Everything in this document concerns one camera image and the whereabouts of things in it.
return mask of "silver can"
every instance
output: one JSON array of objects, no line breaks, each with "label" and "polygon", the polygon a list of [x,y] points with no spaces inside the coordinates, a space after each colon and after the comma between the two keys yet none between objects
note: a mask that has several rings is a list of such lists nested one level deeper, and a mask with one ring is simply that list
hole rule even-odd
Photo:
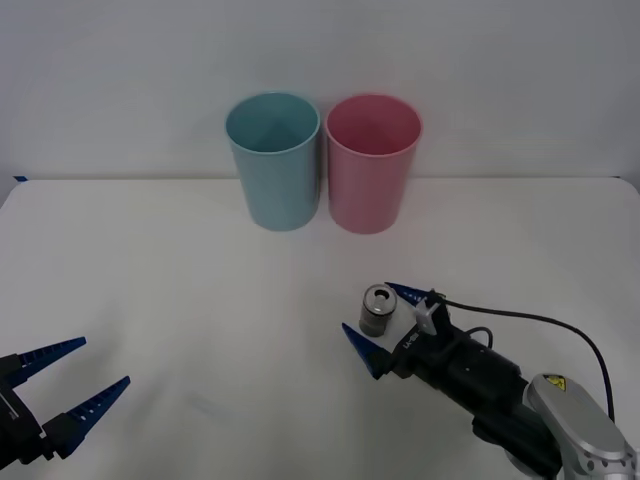
[{"label": "silver can", "polygon": [[367,288],[360,311],[362,333],[369,337],[382,336],[397,304],[398,297],[392,288],[382,284]]}]

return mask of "black cable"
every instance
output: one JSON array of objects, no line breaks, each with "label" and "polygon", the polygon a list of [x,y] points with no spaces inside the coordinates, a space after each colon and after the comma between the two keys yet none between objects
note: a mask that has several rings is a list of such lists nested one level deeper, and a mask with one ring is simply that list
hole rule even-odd
[{"label": "black cable", "polygon": [[615,423],[615,411],[613,408],[613,390],[611,388],[611,379],[609,378],[609,371],[607,370],[607,364],[604,362],[604,357],[600,353],[600,350],[593,343],[586,333],[584,333],[579,328],[574,327],[573,325],[569,325],[568,323],[561,322],[559,320],[555,320],[549,317],[543,317],[541,315],[533,315],[531,313],[520,313],[520,312],[510,312],[507,310],[494,310],[492,308],[482,308],[482,307],[472,307],[470,305],[464,305],[462,303],[452,302],[451,300],[447,300],[443,296],[439,295],[442,303],[449,305],[450,307],[459,308],[461,310],[469,310],[470,312],[478,312],[478,313],[487,313],[489,315],[499,315],[501,317],[514,317],[514,318],[526,318],[529,320],[537,320],[543,323],[550,323],[551,325],[556,325],[558,327],[566,328],[567,330],[579,335],[585,342],[589,344],[593,353],[596,354],[596,358],[598,359],[598,363],[600,364],[600,369],[602,370],[602,378],[604,380],[604,390],[607,396],[607,413],[612,422]]},{"label": "black cable", "polygon": [[487,334],[487,347],[488,348],[493,348],[493,332],[491,330],[489,330],[487,327],[475,327],[472,328],[471,330],[467,330],[465,333],[467,335],[471,335],[472,333],[476,333],[476,332],[484,332]]}]

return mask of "cup rim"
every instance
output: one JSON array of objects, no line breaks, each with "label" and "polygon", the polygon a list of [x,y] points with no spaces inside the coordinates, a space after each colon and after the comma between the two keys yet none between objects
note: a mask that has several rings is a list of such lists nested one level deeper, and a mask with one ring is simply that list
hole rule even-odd
[{"label": "cup rim", "polygon": [[[237,143],[233,138],[231,138],[231,135],[229,135],[229,130],[228,130],[228,122],[229,122],[229,116],[231,115],[231,113],[238,108],[240,105],[242,105],[243,103],[246,103],[250,100],[253,100],[254,98],[257,97],[262,97],[264,95],[289,95],[290,97],[294,97],[298,100],[302,100],[303,102],[307,103],[307,105],[309,105],[311,108],[313,108],[313,111],[316,114],[316,128],[313,130],[313,132],[311,133],[311,135],[309,135],[309,137],[300,142],[298,145],[296,145],[295,147],[291,147],[291,148],[287,148],[286,150],[278,150],[277,152],[259,152],[257,150],[251,150],[250,148],[246,148],[243,147],[242,145],[240,145],[239,143]],[[318,108],[313,104],[313,102],[311,102],[310,100],[308,100],[307,98],[301,96],[301,95],[296,95],[295,93],[291,93],[291,92],[285,92],[285,91],[280,91],[280,90],[269,90],[266,92],[262,92],[262,93],[256,93],[255,95],[250,95],[246,98],[243,98],[242,100],[240,100],[239,102],[237,102],[236,104],[234,104],[233,107],[231,107],[231,109],[229,110],[229,112],[227,113],[227,115],[225,116],[225,120],[224,120],[224,133],[227,135],[227,138],[229,139],[229,141],[235,145],[237,148],[239,148],[240,150],[243,150],[247,153],[251,153],[252,155],[265,155],[265,156],[272,156],[272,155],[282,155],[283,153],[289,153],[289,152],[293,152],[299,148],[304,147],[306,144],[308,144],[311,140],[313,140],[316,135],[318,134],[318,131],[320,130],[320,126],[322,125],[322,116],[320,115],[320,111],[318,110]]]},{"label": "cup rim", "polygon": [[[342,103],[346,102],[347,100],[351,100],[352,98],[360,98],[360,97],[385,97],[385,98],[390,98],[398,103],[401,103],[403,105],[405,105],[406,107],[408,107],[413,113],[416,114],[416,117],[418,117],[418,122],[420,123],[420,131],[418,132],[418,136],[416,137],[416,139],[411,143],[411,145],[409,145],[408,147],[403,148],[402,150],[398,150],[397,152],[392,152],[392,153],[382,153],[382,154],[374,154],[374,153],[362,153],[362,152],[358,152],[357,150],[352,150],[349,147],[346,147],[345,145],[343,145],[342,143],[340,143],[338,140],[336,140],[336,138],[333,136],[333,134],[331,133],[331,130],[329,129],[329,117],[331,116],[331,114],[333,113],[333,111],[338,108]],[[358,93],[356,95],[352,95],[350,97],[347,97],[343,100],[340,100],[338,103],[336,103],[333,107],[331,107],[331,110],[329,110],[329,113],[327,113],[327,116],[324,119],[324,130],[327,134],[327,137],[338,147],[340,147],[342,150],[349,152],[353,155],[359,156],[359,157],[366,157],[366,158],[389,158],[389,157],[396,157],[398,155],[401,155],[405,152],[408,152],[409,150],[411,150],[412,148],[415,148],[415,146],[420,142],[420,139],[422,138],[422,133],[424,132],[424,122],[422,121],[422,117],[420,116],[420,113],[418,113],[418,110],[416,110],[416,108],[411,105],[408,102],[405,102],[404,100],[402,100],[401,98],[398,98],[394,95],[389,95],[386,93]]]}]

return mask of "can lid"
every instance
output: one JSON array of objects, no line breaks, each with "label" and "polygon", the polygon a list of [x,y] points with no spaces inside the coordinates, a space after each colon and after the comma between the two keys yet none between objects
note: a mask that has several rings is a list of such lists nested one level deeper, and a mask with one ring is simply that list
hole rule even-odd
[{"label": "can lid", "polygon": [[374,315],[388,315],[396,309],[396,292],[386,285],[372,285],[367,288],[363,300],[364,306]]}]

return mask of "white tabletop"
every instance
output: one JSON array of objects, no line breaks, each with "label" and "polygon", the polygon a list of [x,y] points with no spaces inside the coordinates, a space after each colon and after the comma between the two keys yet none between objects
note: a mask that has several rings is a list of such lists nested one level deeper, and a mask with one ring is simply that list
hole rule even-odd
[{"label": "white tabletop", "polygon": [[[556,317],[609,365],[618,423],[640,446],[640,201],[616,179],[414,180],[373,236],[314,220],[272,233],[236,180],[30,181],[0,210],[0,354],[88,344],[20,387],[45,422],[124,375],[132,384],[69,459],[12,479],[524,478],[471,416],[417,379],[376,382],[340,328],[367,286]],[[577,336],[487,325],[530,378],[559,371],[602,405]],[[410,319],[394,318],[392,346]]]}]

